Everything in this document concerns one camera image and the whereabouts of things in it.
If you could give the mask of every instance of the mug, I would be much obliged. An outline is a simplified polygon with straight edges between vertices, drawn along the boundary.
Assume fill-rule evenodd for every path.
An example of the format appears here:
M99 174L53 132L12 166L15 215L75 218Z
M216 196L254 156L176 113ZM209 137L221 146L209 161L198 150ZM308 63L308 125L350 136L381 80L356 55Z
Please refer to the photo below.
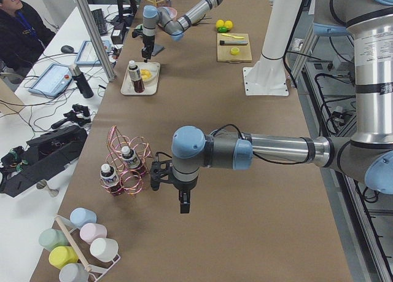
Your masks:
M67 246L68 240L61 230L47 229L39 235L38 243L47 251L52 251L57 246Z
M83 207L78 207L74 209L69 217L69 220L78 228L82 228L85 224L89 222L96 222L97 215L94 211L87 210Z
M78 255L71 246L57 246L49 254L49 263L61 270L66 264L78 261Z
M82 264L67 264L60 270L59 280L60 282L87 282L88 272Z
M91 244L97 238L106 238L106 234L107 230L104 225L91 222L85 224L79 232L80 238L88 244Z
M112 261L119 250L116 240L109 238L97 238L90 245L90 253L101 262Z

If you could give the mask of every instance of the table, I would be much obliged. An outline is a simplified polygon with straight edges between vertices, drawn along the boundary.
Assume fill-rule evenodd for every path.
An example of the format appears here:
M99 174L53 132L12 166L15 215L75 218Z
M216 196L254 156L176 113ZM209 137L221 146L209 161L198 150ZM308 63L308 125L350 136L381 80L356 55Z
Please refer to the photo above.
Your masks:
M102 8L105 15L114 13L113 17L117 12L116 5L91 5L91 10L97 8ZM75 8L59 32L57 32L52 42L45 49L44 55L41 58L61 53L60 48L65 44L71 45L77 52L82 42L89 39L90 37L85 29L80 13ZM103 36L103 39L110 40L110 34ZM52 60L44 58L34 65L28 75L39 76L50 63L55 63L55 61L70 65L74 62L75 57L76 55L62 55L60 57L53 57ZM100 66L94 68L81 67L81 70L87 72L86 78L89 79L88 82L95 95L90 99L85 99L76 90L73 93L67 94L67 100L61 96L60 100L64 101L52 106L43 105L33 107L31 123L39 117L54 113L55 109L62 104L62 106L58 107L54 115L38 120L36 123L37 126L34 126L34 129L39 130L39 127L44 130L49 129L51 124L64 118L63 113L69 112L72 109L72 105L77 103L88 106L90 112L93 114L92 118L94 118L104 94L104 90L99 88L98 85L106 86L107 78ZM29 81L29 79L28 77L22 82L15 92L16 95L24 104L36 104L48 101L47 98L32 95L28 92L28 87L33 84L32 80ZM68 88L74 88L75 86L75 83L72 83ZM28 120L31 115L30 107L26 107L20 114L25 120ZM26 147L26 141L33 137L30 127L18 115L0 118L0 129L0 140L2 142L0 144L1 157L6 155L13 147L19 145ZM2 211L0 252L3 257L0 265L0 281L14 282L28 281L30 279L42 252L42 248L38 244L39 235L43 230L52 226L53 217L58 211L65 195L75 166L76 162L73 162L64 172L61 172L48 181L48 185L51 188L60 189L59 195L55 198L51 198L47 192L37 190L35 187L29 188L15 198L0 194L0 210Z
M181 15L198 1L173 0L173 7ZM308 135L296 90L285 98L245 96L244 65L216 62L214 24L220 18L234 22L233 33L249 33L253 60L259 59L268 0L224 0L209 15L180 42L158 32L156 41L166 49L152 60L161 64L153 96L120 94L128 61L141 61L141 40L127 37L117 78L108 85L59 213L69 217L78 206L93 210L118 241L122 259L103 281L351 281L316 166L254 160L247 171L203 169L190 214L179 214L171 185L158 192L147 188L135 198L113 197L99 186L113 125L167 153L183 125L205 133L233 123L251 133ZM138 13L134 25L140 22ZM48 255L41 255L31 281L57 278Z

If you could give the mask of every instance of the white tray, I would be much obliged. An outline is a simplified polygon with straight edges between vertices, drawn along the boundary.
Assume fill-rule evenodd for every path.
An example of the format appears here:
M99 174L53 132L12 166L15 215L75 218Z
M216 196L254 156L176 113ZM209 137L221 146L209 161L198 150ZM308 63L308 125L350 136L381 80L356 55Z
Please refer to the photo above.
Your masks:
M130 79L130 75L126 71L120 92L125 96L151 96L151 95L154 95L155 92L157 91L158 77L160 75L160 67L161 67L160 63L156 63L156 62L148 62L148 63L135 62L135 63L139 66L140 70L142 70L142 69L149 70L153 75L153 79L151 79L149 81L144 81L143 84L145 86L145 90L141 93L137 93L134 90L134 86L133 86L132 81Z

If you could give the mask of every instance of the white bottle cap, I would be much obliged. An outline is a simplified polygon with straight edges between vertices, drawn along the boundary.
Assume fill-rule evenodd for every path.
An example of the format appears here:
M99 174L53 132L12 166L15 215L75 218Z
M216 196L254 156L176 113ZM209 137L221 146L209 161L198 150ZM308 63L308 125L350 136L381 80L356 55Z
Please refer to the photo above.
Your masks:
M103 173L108 173L111 171L111 166L107 163L101 165L101 170Z
M129 153L131 153L130 147L128 147L128 146L122 147L122 154L128 155Z

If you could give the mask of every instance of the black jacket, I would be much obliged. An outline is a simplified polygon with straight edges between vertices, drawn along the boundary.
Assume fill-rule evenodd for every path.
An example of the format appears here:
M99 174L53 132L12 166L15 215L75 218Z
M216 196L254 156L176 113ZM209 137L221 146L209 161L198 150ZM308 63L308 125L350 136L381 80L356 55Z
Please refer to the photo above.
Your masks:
M29 4L22 2L20 11L34 28L38 38L47 46L55 33L42 22L41 17ZM0 10L0 59L7 67L14 70L20 67L32 67L43 53L41 42L27 34L23 34L25 27L9 14Z

